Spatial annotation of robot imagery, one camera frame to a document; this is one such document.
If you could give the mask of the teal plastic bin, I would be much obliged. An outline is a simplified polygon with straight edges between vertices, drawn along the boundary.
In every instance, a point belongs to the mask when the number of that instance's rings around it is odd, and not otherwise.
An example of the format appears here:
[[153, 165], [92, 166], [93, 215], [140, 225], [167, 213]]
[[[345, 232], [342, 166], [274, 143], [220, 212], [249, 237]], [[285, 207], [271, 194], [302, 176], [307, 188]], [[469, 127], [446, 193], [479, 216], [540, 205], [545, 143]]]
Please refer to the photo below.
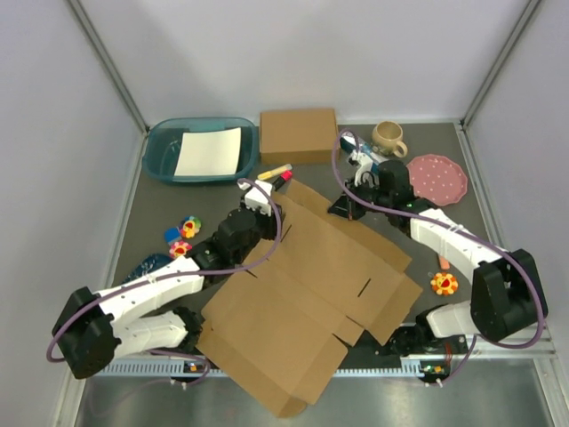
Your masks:
[[245, 118], [171, 118], [149, 131], [142, 169], [166, 183], [236, 181], [251, 172], [259, 152], [259, 131]]

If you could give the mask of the dark blue patterned pouch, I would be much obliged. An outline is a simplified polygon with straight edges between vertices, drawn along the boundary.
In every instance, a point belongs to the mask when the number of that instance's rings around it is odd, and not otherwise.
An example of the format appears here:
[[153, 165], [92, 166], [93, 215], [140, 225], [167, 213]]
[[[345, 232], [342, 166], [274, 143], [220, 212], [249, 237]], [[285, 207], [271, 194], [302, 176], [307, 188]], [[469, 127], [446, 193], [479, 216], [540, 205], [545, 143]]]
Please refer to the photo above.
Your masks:
[[168, 254], [151, 254], [143, 259], [121, 282], [121, 285], [127, 284], [133, 280], [141, 278], [153, 271], [163, 268], [172, 261], [172, 257]]

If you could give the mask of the beige ceramic mug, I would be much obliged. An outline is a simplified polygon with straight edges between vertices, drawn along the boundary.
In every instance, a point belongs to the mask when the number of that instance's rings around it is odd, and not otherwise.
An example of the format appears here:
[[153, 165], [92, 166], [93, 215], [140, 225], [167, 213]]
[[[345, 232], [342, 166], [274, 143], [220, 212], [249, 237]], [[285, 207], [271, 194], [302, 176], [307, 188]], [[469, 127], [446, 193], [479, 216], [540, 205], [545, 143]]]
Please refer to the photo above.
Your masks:
[[400, 124], [392, 121], [383, 121], [373, 128], [373, 151], [383, 156], [394, 155], [399, 158], [406, 157], [408, 148], [403, 141], [403, 129]]

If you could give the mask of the orange plush flower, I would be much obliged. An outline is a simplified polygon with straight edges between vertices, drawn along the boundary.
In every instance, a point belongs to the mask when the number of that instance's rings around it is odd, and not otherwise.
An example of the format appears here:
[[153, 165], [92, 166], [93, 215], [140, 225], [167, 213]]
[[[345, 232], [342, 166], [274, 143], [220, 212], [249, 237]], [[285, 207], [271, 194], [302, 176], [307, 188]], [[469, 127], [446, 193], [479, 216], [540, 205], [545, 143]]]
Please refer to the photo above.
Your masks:
[[431, 280], [430, 286], [432, 291], [439, 296], [448, 296], [455, 294], [459, 288], [457, 278], [446, 272], [437, 273]]

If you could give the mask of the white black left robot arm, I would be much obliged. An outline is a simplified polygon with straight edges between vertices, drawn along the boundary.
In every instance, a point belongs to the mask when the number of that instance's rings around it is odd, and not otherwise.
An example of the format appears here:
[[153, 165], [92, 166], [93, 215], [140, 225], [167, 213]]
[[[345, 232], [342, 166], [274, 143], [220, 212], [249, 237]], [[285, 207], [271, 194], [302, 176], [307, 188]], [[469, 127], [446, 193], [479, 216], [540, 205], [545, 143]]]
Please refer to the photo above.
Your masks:
[[209, 238], [163, 267], [99, 292], [77, 289], [52, 329], [72, 375], [86, 379], [115, 359], [146, 351], [196, 350], [202, 321], [172, 302], [247, 271], [248, 255], [262, 240], [280, 238], [284, 218], [283, 208], [273, 201], [255, 206], [244, 199]]

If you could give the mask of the yellow highlighter pen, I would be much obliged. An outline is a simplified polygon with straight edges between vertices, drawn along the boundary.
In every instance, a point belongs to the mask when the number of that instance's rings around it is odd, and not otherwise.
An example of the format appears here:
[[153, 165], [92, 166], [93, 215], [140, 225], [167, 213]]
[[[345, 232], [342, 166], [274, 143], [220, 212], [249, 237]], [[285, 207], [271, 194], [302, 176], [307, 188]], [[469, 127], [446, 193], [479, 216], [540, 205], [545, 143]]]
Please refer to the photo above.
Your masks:
[[291, 164], [281, 165], [266, 172], [260, 173], [257, 179], [260, 181], [267, 181], [273, 177], [278, 177], [283, 173], [290, 172], [293, 169]]

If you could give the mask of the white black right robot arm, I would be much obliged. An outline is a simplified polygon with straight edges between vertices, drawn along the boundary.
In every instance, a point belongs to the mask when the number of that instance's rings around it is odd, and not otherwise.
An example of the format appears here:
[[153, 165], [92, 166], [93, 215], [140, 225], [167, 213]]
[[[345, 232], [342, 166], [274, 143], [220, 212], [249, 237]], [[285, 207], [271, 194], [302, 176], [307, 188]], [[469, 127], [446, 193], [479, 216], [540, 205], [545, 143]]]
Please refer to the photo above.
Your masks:
[[417, 317], [414, 338], [422, 350], [436, 351], [455, 335], [481, 337], [512, 350], [539, 341], [548, 307], [531, 254], [485, 241], [433, 202], [415, 196], [399, 161], [378, 164], [355, 157], [350, 164], [355, 174], [336, 179], [342, 193], [329, 213], [349, 220], [368, 212], [385, 214], [394, 228], [448, 260], [470, 283], [467, 301], [439, 305]]

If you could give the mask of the pink dotted plate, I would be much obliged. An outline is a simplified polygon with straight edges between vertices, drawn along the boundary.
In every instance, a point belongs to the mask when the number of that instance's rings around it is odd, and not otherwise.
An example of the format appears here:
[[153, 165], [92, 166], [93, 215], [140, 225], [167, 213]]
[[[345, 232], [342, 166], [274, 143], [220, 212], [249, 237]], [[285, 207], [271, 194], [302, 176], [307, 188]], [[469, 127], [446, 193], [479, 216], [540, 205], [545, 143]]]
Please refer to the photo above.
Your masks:
[[407, 165], [413, 193], [438, 206], [457, 204], [468, 192], [469, 180], [450, 158], [428, 154], [413, 158]]

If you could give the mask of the blue toothbrush package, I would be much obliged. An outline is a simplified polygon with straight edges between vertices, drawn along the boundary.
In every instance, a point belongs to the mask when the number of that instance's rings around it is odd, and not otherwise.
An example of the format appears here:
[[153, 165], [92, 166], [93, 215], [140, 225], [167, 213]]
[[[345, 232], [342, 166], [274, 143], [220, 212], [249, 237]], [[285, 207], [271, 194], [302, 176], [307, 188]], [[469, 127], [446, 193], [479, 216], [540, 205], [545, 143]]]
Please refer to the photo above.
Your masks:
[[356, 136], [350, 130], [340, 131], [340, 146], [348, 157], [353, 151], [363, 152], [372, 157], [377, 163], [373, 168], [378, 168], [381, 163], [388, 161], [386, 157], [374, 152], [370, 144], [359, 136]]

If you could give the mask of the orange grey marker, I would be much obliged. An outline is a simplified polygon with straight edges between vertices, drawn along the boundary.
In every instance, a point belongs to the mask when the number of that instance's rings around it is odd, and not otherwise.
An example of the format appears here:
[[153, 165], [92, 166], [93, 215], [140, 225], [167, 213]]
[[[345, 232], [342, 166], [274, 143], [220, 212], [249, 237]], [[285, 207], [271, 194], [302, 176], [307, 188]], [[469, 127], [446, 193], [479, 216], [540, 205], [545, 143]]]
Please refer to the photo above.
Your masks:
[[450, 269], [450, 263], [442, 256], [438, 256], [438, 264], [441, 270]]

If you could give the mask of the brown cardboard box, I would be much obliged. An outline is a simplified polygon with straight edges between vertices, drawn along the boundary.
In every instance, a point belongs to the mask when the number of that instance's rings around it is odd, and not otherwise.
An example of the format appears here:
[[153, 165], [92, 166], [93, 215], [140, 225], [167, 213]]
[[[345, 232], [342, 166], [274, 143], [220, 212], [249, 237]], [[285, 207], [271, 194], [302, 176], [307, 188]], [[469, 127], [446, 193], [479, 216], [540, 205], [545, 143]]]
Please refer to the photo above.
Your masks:
[[278, 245], [260, 242], [250, 270], [204, 306], [198, 349], [274, 416], [315, 404], [363, 332], [385, 343], [421, 294], [410, 258], [328, 200], [291, 181]]
[[264, 165], [328, 164], [337, 134], [333, 108], [263, 111], [260, 161]]

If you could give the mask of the white paper sheet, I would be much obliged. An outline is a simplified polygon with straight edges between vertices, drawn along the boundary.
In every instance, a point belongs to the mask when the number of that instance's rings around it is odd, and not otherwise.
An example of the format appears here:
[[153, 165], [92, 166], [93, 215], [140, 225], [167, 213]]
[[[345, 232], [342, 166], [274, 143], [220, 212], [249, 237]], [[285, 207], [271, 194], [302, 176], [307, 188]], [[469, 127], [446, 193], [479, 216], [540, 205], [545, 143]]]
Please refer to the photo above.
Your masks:
[[184, 133], [173, 176], [210, 177], [231, 175], [237, 170], [241, 129], [204, 133]]

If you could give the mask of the green yellow plush flower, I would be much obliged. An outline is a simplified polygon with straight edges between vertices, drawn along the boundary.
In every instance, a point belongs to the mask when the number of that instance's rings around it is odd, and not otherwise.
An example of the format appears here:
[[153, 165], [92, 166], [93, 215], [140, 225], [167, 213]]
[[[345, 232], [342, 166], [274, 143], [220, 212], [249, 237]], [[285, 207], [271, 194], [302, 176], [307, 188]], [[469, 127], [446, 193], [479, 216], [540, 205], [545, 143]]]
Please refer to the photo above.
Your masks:
[[199, 233], [201, 227], [202, 223], [198, 217], [194, 215], [187, 216], [180, 222], [180, 236], [184, 239], [194, 238]]

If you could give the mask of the pink plush flower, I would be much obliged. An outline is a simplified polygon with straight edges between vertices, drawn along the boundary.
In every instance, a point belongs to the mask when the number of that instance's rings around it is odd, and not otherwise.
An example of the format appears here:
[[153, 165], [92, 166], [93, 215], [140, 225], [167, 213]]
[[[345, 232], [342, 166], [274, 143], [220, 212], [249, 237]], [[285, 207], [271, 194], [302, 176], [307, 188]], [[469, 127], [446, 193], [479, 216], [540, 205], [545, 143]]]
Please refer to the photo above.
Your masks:
[[178, 240], [170, 245], [169, 255], [173, 258], [186, 256], [192, 249], [192, 245], [184, 240]]

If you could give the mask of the black pink highlighter pen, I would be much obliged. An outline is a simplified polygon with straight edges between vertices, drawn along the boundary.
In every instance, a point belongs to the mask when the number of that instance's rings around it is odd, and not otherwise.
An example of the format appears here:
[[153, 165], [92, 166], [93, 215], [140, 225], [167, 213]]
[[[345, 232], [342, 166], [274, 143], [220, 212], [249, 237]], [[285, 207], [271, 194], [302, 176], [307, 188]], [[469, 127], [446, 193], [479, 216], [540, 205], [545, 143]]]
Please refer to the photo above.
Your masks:
[[293, 177], [293, 171], [287, 170], [281, 173], [273, 182], [272, 186], [274, 191], [279, 191], [291, 178]]

